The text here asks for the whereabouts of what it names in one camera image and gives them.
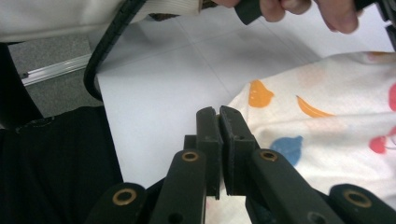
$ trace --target fabric with colorful print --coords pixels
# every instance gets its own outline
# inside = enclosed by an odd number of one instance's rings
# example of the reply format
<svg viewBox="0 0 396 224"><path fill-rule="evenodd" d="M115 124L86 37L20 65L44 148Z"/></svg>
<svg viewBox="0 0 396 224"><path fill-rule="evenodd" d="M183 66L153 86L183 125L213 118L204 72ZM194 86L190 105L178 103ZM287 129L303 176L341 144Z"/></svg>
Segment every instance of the fabric with colorful print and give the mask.
<svg viewBox="0 0 396 224"><path fill-rule="evenodd" d="M396 208L396 53L334 55L253 80L229 106L313 188L350 183Z"/></svg>

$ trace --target human hand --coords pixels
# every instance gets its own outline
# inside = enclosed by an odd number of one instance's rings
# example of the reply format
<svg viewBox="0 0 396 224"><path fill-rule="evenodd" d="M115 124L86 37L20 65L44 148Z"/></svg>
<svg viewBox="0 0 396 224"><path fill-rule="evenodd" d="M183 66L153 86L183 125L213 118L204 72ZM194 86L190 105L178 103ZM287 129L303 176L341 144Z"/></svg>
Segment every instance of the human hand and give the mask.
<svg viewBox="0 0 396 224"><path fill-rule="evenodd" d="M225 7L235 7L241 0L213 0ZM311 0L259 0L267 21L281 21L286 11L300 15L311 7ZM358 14L353 0L314 0L330 30L350 34L358 28Z"/></svg>

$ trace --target blue shape print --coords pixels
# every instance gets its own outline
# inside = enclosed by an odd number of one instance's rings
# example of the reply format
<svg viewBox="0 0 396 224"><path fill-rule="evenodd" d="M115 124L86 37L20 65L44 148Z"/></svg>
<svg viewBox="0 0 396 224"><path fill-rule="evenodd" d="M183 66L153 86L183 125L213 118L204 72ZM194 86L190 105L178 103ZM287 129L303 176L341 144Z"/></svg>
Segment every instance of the blue shape print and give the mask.
<svg viewBox="0 0 396 224"><path fill-rule="evenodd" d="M301 146L303 138L297 136L295 138L281 137L276 139L270 146L270 149L282 154L291 165L295 166L301 158Z"/></svg>

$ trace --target white cloth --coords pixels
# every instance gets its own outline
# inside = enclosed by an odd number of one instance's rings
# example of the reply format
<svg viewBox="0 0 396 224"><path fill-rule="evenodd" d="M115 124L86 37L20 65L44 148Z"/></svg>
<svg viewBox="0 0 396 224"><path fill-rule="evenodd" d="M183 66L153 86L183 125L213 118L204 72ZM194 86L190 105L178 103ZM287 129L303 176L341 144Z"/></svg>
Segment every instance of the white cloth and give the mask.
<svg viewBox="0 0 396 224"><path fill-rule="evenodd" d="M0 42L17 42L59 35L86 34L106 28L122 0L1 0ZM200 0L148 0L135 21L149 13L196 15Z"/></svg>
<svg viewBox="0 0 396 224"><path fill-rule="evenodd" d="M334 55L254 80L229 106L314 189L349 183L396 208L396 53ZM248 223L243 202L209 199L206 223Z"/></svg>

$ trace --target black pants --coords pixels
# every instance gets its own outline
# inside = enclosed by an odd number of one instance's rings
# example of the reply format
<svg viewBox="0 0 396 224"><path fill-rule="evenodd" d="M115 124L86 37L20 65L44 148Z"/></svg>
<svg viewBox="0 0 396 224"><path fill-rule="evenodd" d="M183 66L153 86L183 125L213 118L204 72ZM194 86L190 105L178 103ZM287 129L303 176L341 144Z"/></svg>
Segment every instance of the black pants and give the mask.
<svg viewBox="0 0 396 224"><path fill-rule="evenodd" d="M83 223L122 182L103 107L0 130L0 223Z"/></svg>

